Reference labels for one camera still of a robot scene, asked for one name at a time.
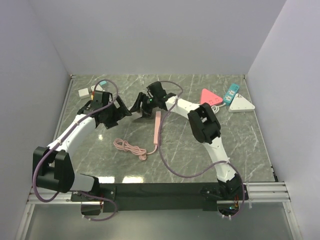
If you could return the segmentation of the pink power strip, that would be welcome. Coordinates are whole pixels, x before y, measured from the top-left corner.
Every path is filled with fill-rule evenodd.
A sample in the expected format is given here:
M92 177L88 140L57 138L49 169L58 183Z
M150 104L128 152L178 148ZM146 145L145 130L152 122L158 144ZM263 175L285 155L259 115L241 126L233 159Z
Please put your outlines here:
M161 111L156 111L154 120L155 120L155 122L154 122L153 144L157 146L158 145L158 135L159 135L160 123L161 123Z

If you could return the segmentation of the white round plug adapter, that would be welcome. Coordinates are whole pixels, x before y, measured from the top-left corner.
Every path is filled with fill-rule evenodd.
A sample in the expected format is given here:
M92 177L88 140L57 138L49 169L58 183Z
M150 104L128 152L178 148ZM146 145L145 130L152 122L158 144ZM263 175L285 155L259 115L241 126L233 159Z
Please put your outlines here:
M92 86L90 87L90 90L91 90L91 92L94 92L94 91L103 92L103 91L104 91L104 89L103 89L99 84L98 84L97 86L92 85Z

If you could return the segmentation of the teal cube plug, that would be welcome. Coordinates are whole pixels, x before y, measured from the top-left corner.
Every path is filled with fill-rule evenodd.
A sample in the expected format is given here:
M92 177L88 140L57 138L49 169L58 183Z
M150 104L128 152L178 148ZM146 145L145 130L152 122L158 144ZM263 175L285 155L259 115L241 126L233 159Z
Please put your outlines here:
M99 85L102 87L102 88L105 88L107 85L108 85L108 82L106 80L102 80L99 82Z

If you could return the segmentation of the white square plug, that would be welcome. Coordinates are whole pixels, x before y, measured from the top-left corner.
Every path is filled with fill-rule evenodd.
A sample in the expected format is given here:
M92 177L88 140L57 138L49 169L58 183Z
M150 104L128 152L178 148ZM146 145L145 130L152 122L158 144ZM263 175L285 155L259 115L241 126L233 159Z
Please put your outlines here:
M82 88L78 90L78 96L80 99L90 98L90 92L88 88Z

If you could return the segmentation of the pink triangular socket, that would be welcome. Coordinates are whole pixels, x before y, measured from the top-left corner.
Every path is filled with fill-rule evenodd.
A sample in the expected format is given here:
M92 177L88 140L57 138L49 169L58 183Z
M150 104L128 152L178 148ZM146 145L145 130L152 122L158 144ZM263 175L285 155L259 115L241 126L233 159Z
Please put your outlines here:
M200 102L201 105L204 103L209 104L210 106L217 106L223 103L223 99L212 91L204 88L201 91Z

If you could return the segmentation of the teal power strip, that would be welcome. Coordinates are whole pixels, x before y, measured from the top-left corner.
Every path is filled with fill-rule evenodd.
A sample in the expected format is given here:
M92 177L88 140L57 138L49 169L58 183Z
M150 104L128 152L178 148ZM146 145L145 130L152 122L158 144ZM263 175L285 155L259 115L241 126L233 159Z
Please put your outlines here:
M240 86L233 83L231 84L231 86L229 87L229 89L226 91L224 97L222 98L223 99L223 103L226 105L226 106L229 106L235 95L237 94L238 90L239 90Z

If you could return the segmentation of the white triangular socket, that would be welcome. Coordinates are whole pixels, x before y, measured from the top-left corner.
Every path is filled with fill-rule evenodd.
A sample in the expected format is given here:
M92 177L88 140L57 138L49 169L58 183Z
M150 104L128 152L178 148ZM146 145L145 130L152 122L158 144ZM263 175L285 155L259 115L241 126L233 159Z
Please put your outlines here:
M255 106L239 93L235 95L228 109L230 113L253 112L254 110Z

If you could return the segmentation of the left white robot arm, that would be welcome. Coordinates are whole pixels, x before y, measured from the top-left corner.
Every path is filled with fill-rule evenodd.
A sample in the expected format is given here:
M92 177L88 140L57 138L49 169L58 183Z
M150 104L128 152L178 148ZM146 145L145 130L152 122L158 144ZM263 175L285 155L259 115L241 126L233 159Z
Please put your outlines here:
M71 125L46 147L37 147L33 152L32 188L56 193L82 192L88 201L100 196L99 179L75 172L72 157L88 134L100 124L113 128L124 117L131 116L120 96L110 92L95 91L93 99L80 108Z

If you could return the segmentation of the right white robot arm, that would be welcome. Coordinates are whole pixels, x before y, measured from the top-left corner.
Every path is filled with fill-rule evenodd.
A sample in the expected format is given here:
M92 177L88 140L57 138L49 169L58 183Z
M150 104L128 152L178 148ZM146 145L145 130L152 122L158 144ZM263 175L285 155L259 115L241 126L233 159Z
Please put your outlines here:
M146 87L147 93L140 92L130 112L141 112L142 117L151 116L153 109L166 111L161 119L157 133L158 152L165 167L174 175L190 179L198 177L211 168L215 168L222 199L234 200L238 196L242 201L246 199L244 181L239 171L232 165L224 149L221 136L221 125L208 103L197 104L180 98L180 93L167 93L163 89L163 81L155 81ZM181 175L171 169L163 157L161 150L161 129L169 113L178 114L186 119L191 127L193 137L207 150L212 164L194 175Z

